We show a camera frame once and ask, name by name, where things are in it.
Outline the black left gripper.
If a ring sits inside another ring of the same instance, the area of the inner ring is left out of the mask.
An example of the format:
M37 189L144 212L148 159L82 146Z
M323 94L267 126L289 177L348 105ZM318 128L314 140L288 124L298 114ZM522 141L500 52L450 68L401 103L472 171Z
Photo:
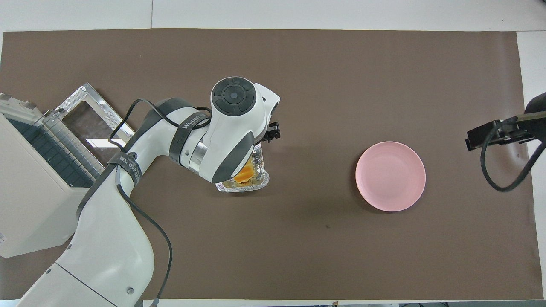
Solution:
M269 124L261 142L272 142L274 139L281 138L280 126L278 122Z

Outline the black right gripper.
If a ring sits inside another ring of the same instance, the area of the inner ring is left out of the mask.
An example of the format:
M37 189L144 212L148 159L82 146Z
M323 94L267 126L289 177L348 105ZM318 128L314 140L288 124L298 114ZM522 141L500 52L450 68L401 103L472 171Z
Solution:
M482 148L487 135L493 130L489 145L522 144L531 140L546 140L546 94L531 99L523 114L516 115L515 122L493 120L467 132L465 140L468 151Z

